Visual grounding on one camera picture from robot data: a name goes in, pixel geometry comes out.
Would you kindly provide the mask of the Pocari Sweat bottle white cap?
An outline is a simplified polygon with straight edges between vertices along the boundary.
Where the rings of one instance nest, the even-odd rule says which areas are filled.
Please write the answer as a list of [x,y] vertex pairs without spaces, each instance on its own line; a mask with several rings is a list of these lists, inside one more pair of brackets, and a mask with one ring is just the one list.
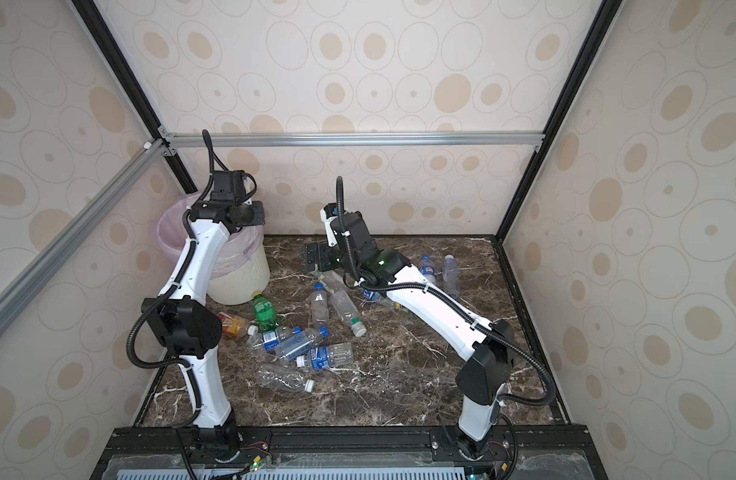
[[295,363],[298,368],[311,371],[349,367],[354,363],[353,347],[351,343],[316,347],[298,356]]

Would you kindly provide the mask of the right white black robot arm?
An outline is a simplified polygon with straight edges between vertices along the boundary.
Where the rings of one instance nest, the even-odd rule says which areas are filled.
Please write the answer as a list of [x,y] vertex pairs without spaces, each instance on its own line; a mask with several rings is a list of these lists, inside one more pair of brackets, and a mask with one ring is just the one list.
[[464,366],[456,376],[463,395],[460,439],[482,443],[497,422],[498,395],[506,391],[514,354],[509,325],[471,312],[428,280],[395,249],[381,249],[358,212],[329,203],[320,210],[326,239],[306,246],[309,271],[341,270],[345,284],[376,292],[415,314],[456,351]]

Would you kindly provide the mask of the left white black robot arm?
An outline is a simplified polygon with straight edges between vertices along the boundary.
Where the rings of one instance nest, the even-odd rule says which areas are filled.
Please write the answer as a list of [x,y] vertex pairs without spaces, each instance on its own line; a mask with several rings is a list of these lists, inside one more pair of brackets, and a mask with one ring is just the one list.
[[[218,367],[222,322],[205,303],[216,261],[230,236],[264,223],[262,203],[253,199],[256,190],[253,176],[242,170],[211,174],[205,191],[181,216],[186,239],[173,273],[157,297],[143,301],[126,344],[130,362],[139,368],[179,368],[193,408],[189,425],[201,430],[219,432],[232,417]],[[166,349],[164,359],[147,362],[135,353],[143,325]]]

